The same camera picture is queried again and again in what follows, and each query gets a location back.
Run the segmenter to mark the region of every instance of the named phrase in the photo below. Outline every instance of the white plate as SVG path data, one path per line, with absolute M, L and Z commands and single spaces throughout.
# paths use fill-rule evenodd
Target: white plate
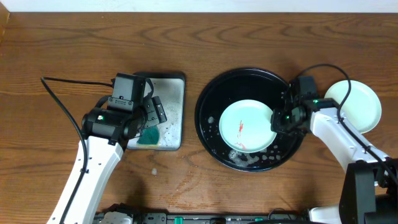
M 325 98 L 333 98 L 337 103 L 341 103 L 347 90 L 348 82 L 340 81 L 329 88 Z M 379 98 L 370 87 L 357 81 L 351 80 L 351 93 L 342 110 L 351 124 L 361 133 L 372 130 L 381 118 Z
M 269 146 L 276 133 L 271 131 L 272 110 L 255 100 L 229 105 L 220 118 L 224 142 L 239 152 L 258 152 Z

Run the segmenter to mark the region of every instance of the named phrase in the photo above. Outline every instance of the black tray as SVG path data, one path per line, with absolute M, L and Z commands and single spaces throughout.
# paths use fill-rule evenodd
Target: black tray
M 221 74 L 205 87 L 197 101 L 195 126 L 201 143 L 215 159 L 236 170 L 257 172 L 280 166 L 300 147 L 302 136 L 278 134 L 267 149 L 240 153 L 223 141 L 218 123 L 223 111 L 239 100 L 257 100 L 272 110 L 283 108 L 281 93 L 287 87 L 281 77 L 258 68 L 239 68 Z

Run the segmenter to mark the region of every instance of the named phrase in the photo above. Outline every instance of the wooden table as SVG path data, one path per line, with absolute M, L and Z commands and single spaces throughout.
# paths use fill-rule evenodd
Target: wooden table
M 307 66 L 334 63 L 380 97 L 382 118 L 365 136 L 397 157 L 397 49 L 396 14 L 11 13 L 0 47 L 0 220 L 46 222 L 75 161 L 78 136 L 39 78 L 108 82 L 117 72 L 142 70 L 187 74 L 182 147 L 126 151 L 98 211 L 121 202 L 174 213 L 336 204 L 345 174 L 320 140 L 308 135 L 277 169 L 235 171 L 201 145 L 195 103 L 225 70 L 260 67 L 290 80 Z M 312 75 L 321 93 L 343 79 L 328 68 Z M 78 122 L 111 94 L 100 86 L 50 86 Z

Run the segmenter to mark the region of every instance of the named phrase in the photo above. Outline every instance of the red mark on plate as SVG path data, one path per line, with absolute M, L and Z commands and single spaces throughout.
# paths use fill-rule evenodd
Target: red mark on plate
M 241 146 L 243 150 L 246 150 L 246 147 L 244 147 L 244 144 L 242 144 L 242 143 L 235 143 L 235 144 Z
M 241 120 L 241 122 L 239 123 L 239 136 L 238 136 L 238 138 L 241 137 L 242 130 L 243 130 L 243 123 L 242 123 L 242 120 Z

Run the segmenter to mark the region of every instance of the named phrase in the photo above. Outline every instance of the round black tray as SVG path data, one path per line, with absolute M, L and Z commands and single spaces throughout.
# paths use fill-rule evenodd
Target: round black tray
M 283 108 L 281 93 L 285 80 L 258 68 L 239 68 L 212 80 L 202 91 L 195 108 L 195 126 L 206 150 L 224 165 L 241 171 L 265 171 L 286 162 L 300 147 L 302 136 L 277 134 L 266 149 L 241 153 L 231 149 L 220 136 L 218 123 L 223 111 L 239 100 L 257 100 L 270 109 Z

